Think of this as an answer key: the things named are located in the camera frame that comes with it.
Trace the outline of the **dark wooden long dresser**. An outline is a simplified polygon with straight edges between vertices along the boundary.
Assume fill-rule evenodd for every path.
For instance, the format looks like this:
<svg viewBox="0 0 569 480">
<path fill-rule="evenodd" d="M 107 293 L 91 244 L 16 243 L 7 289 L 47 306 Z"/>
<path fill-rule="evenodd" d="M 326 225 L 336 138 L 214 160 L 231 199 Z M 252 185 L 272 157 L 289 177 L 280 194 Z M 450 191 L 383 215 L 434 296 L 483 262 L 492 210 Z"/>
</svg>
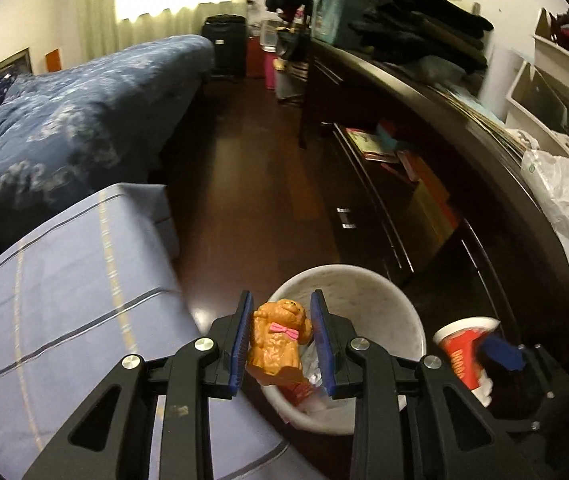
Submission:
<svg viewBox="0 0 569 480">
<path fill-rule="evenodd" d="M 301 135 L 329 142 L 339 215 L 430 330 L 489 315 L 513 341 L 569 335 L 569 264 L 494 128 L 441 92 L 314 42 Z"/>
</svg>

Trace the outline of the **dark wooden headboard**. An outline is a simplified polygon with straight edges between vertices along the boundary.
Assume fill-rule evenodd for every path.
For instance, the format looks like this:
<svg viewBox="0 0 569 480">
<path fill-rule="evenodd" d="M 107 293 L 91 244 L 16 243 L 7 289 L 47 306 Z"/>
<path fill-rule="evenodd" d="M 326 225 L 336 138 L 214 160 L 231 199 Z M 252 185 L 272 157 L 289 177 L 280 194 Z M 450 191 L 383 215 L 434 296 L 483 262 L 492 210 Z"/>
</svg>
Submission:
<svg viewBox="0 0 569 480">
<path fill-rule="evenodd" d="M 29 48 L 16 52 L 0 62 L 0 80 L 12 82 L 19 75 L 31 73 L 33 70 Z"/>
</svg>

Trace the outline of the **white plastic trash bin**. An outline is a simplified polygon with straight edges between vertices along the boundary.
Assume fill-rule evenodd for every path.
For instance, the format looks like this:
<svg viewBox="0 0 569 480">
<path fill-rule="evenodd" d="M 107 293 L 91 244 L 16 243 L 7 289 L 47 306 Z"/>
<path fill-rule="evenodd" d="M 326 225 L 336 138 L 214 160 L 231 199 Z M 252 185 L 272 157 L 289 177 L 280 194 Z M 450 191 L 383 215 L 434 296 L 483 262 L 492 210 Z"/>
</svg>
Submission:
<svg viewBox="0 0 569 480">
<path fill-rule="evenodd" d="M 348 318 L 358 335 L 380 344 L 392 356 L 418 362 L 426 354 L 424 328 L 413 304 L 390 280 L 360 266 L 316 266 L 284 282 L 269 300 L 290 299 L 309 308 L 311 294 L 317 289 L 331 313 Z M 301 358 L 313 390 L 298 400 L 276 386 L 263 386 L 267 401 L 298 430 L 331 436 L 352 434 L 356 401 L 333 400 L 327 395 L 321 386 L 313 344 L 301 347 Z"/>
</svg>

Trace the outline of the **pile of dark clothes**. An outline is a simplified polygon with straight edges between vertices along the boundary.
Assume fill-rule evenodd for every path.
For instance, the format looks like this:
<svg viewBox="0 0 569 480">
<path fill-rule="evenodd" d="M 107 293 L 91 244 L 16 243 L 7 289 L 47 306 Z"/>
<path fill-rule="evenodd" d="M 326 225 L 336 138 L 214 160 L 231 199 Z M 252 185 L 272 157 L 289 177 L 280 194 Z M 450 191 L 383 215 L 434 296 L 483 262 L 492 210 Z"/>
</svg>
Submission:
<svg viewBox="0 0 569 480">
<path fill-rule="evenodd" d="M 410 66 L 440 58 L 474 74 L 487 68 L 484 37 L 493 24 L 449 0 L 265 0 L 290 21 L 310 18 L 313 39 L 365 52 L 381 63 Z"/>
</svg>

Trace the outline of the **blue floral bed duvet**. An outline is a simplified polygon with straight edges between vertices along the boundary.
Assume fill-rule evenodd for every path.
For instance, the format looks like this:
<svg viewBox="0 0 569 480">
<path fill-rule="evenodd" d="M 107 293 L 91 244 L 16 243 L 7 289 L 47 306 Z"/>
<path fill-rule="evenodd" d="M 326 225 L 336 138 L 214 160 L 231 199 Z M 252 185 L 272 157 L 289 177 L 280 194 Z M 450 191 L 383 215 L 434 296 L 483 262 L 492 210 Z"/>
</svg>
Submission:
<svg viewBox="0 0 569 480">
<path fill-rule="evenodd" d="M 16 78 L 0 104 L 0 210 L 144 179 L 214 62 L 210 40 L 181 35 Z"/>
</svg>

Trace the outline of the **white shelf unit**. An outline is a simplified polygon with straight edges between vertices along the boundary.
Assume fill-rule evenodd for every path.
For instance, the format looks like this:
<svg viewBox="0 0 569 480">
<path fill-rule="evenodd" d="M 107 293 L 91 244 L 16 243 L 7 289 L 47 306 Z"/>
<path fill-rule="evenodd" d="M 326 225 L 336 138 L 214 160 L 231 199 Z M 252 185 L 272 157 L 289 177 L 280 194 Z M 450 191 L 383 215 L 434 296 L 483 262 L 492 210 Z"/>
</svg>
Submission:
<svg viewBox="0 0 569 480">
<path fill-rule="evenodd" d="M 569 50 L 557 43 L 546 9 L 533 39 L 534 59 L 522 63 L 505 98 L 505 124 L 528 133 L 542 151 L 569 158 Z"/>
</svg>

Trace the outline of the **black suitcase by window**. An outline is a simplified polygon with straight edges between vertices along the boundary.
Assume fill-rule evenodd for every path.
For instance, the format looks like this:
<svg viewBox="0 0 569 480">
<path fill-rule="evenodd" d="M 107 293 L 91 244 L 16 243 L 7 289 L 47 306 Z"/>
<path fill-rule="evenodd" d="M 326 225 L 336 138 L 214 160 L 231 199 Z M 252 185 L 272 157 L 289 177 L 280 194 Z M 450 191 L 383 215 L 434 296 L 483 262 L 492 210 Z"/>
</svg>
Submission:
<svg viewBox="0 0 569 480">
<path fill-rule="evenodd" d="M 237 14 L 209 16 L 201 35 L 214 44 L 213 74 L 220 77 L 244 79 L 246 76 L 246 18 Z"/>
</svg>

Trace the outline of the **pink storage box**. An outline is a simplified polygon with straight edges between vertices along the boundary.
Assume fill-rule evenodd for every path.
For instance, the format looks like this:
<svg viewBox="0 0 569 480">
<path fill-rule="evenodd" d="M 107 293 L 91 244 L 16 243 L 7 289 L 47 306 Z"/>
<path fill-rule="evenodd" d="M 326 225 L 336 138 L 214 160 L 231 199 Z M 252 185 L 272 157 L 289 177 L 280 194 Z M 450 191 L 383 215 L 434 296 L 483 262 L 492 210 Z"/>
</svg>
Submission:
<svg viewBox="0 0 569 480">
<path fill-rule="evenodd" d="M 265 52 L 264 53 L 264 72 L 265 72 L 265 84 L 268 90 L 275 90 L 276 88 L 276 66 L 278 56 L 275 52 Z"/>
</svg>

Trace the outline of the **light blue checked tablecloth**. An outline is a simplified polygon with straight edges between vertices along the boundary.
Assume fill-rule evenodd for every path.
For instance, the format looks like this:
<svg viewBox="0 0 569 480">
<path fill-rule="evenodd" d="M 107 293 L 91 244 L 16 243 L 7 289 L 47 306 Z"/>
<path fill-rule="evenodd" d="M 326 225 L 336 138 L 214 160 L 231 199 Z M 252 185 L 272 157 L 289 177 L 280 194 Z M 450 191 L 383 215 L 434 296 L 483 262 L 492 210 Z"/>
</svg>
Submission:
<svg viewBox="0 0 569 480">
<path fill-rule="evenodd" d="M 128 354 L 199 336 L 172 267 L 161 185 L 117 183 L 0 255 L 0 479 L 19 479 Z"/>
</svg>

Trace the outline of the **orange toy dog figure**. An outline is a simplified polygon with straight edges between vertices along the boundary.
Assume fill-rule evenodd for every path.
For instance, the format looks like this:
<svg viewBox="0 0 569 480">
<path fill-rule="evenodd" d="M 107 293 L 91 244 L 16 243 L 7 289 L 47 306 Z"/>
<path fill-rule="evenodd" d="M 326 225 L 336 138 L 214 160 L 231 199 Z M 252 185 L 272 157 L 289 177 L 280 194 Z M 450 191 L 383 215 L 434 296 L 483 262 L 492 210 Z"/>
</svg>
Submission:
<svg viewBox="0 0 569 480">
<path fill-rule="evenodd" d="M 263 386 L 305 382 L 301 349 L 313 336 L 305 308 L 291 299 L 266 302 L 253 312 L 253 335 L 246 370 Z"/>
</svg>

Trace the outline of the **red white paper cup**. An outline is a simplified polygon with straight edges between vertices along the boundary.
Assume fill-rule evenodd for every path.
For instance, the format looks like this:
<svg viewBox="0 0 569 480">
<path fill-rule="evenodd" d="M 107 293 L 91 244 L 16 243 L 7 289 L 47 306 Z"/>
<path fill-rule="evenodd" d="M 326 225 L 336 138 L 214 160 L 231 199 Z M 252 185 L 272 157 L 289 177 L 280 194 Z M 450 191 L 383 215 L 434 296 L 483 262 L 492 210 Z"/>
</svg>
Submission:
<svg viewBox="0 0 569 480">
<path fill-rule="evenodd" d="M 476 353 L 484 339 L 497 330 L 500 322 L 488 316 L 472 316 L 453 321 L 434 334 L 433 341 L 449 357 L 453 372 L 483 404 L 491 403 L 493 382 L 479 364 Z"/>
</svg>

